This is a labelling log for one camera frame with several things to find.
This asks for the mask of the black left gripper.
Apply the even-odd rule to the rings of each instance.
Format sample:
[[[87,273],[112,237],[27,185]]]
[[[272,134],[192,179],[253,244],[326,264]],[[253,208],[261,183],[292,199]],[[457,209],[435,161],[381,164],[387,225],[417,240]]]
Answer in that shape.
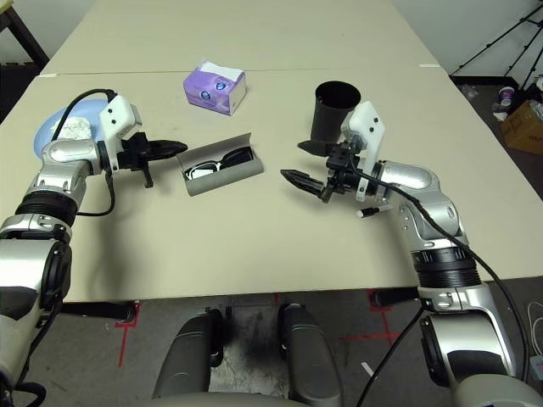
[[[179,141],[148,141],[144,132],[136,132],[127,140],[121,141],[122,151],[117,153],[119,168],[122,170],[141,171],[145,178],[144,186],[152,188],[154,182],[149,171],[151,159],[170,159],[187,150],[188,146]]]

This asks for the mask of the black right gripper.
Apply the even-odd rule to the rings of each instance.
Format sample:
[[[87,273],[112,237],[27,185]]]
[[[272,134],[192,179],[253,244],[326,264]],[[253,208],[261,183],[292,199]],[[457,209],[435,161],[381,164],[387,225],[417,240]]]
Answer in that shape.
[[[320,198],[327,204],[334,193],[358,192],[361,177],[357,174],[355,158],[347,142],[328,143],[307,140],[299,142],[298,148],[311,155],[325,155],[328,169],[324,184],[299,170],[280,170],[280,174],[293,186]]]

